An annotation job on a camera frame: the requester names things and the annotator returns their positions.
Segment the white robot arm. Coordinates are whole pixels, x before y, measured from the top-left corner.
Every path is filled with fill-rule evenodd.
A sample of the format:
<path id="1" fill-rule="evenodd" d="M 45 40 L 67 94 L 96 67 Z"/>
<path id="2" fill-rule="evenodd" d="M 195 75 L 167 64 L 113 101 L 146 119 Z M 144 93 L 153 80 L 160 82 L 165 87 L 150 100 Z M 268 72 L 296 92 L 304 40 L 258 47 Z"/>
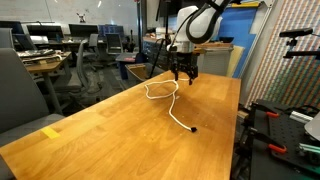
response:
<path id="1" fill-rule="evenodd" d="M 198 77 L 196 45 L 207 43 L 218 33 L 222 14 L 232 3 L 242 0 L 205 0 L 198 8 L 195 5 L 184 7 L 178 11 L 178 29 L 172 42 L 167 46 L 170 71 L 174 80 L 179 73 L 188 76 L 189 84 Z"/>

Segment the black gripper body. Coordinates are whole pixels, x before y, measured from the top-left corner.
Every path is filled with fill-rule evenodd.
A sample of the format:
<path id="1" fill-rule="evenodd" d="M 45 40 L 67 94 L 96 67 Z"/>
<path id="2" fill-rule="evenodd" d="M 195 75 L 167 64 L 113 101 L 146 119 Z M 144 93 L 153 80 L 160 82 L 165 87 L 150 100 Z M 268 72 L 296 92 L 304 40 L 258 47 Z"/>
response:
<path id="1" fill-rule="evenodd" d="M 171 53 L 170 70 L 173 73 L 184 72 L 187 74 L 197 74 L 197 56 L 193 53 Z"/>

